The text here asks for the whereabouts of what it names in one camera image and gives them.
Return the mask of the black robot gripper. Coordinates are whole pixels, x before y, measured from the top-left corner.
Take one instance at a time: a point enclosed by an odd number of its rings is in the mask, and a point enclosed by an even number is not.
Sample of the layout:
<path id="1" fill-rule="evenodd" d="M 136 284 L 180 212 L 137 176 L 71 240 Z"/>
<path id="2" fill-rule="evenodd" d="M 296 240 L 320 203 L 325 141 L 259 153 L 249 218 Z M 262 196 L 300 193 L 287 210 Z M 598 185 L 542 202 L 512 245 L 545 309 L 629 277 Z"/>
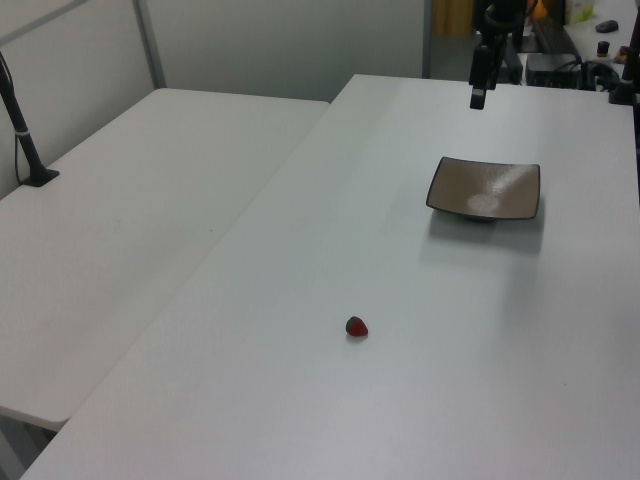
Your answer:
<path id="1" fill-rule="evenodd" d="M 499 68 L 499 49 L 483 43 L 478 44 L 474 48 L 469 75 L 469 84 L 473 88 L 470 99 L 471 109 L 484 109 L 486 99 L 485 90 L 494 90 L 496 88 Z"/>

